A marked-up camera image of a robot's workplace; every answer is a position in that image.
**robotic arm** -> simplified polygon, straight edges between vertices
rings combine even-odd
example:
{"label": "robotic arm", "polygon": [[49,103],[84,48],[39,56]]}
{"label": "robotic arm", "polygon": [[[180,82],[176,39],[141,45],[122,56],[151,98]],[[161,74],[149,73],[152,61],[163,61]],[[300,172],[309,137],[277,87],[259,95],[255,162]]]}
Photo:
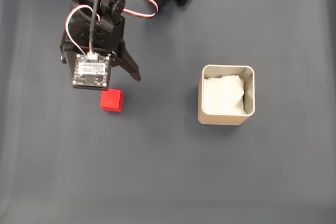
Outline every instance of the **robotic arm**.
{"label": "robotic arm", "polygon": [[[156,6],[156,11],[165,3],[165,0],[149,1]],[[71,1],[72,11],[66,20],[60,48],[74,88],[108,90],[111,68],[115,66],[121,66],[134,80],[141,80],[139,67],[123,40],[125,18],[121,14],[134,15],[135,12],[124,7],[125,0]]]}

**white paper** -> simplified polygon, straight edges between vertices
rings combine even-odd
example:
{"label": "white paper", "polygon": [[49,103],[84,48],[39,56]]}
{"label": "white paper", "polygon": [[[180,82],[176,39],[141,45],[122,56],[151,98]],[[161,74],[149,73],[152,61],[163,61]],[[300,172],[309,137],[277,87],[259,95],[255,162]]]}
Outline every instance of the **white paper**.
{"label": "white paper", "polygon": [[245,115],[244,81],[239,76],[204,80],[203,108],[211,114]]}

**dark blue surface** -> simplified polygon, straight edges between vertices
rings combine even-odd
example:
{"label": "dark blue surface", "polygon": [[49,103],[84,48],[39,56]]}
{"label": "dark blue surface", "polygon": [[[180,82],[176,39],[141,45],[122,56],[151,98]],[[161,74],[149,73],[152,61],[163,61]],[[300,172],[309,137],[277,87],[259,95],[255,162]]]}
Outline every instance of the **dark blue surface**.
{"label": "dark blue surface", "polygon": [[[70,0],[2,6],[18,14],[13,29],[1,17],[14,31],[0,56],[0,223],[335,224],[334,2],[169,1],[155,19],[127,17],[142,81],[113,69],[120,114],[71,87]],[[198,122],[207,64],[254,68],[256,113],[241,126]]]}

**red cube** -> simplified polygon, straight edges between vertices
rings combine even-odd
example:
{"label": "red cube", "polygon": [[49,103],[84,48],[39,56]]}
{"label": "red cube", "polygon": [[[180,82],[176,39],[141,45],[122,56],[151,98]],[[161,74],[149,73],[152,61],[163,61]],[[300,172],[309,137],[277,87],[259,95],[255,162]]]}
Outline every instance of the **red cube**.
{"label": "red cube", "polygon": [[109,89],[101,92],[100,107],[105,111],[122,111],[124,94],[119,89]]}

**white connector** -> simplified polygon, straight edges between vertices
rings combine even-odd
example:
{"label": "white connector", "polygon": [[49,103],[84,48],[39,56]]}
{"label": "white connector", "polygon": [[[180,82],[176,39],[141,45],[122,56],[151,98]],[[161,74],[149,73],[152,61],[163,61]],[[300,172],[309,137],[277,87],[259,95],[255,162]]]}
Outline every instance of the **white connector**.
{"label": "white connector", "polygon": [[91,52],[88,52],[87,54],[87,59],[89,60],[98,60],[98,57],[100,56],[100,54],[98,53],[91,53]]}

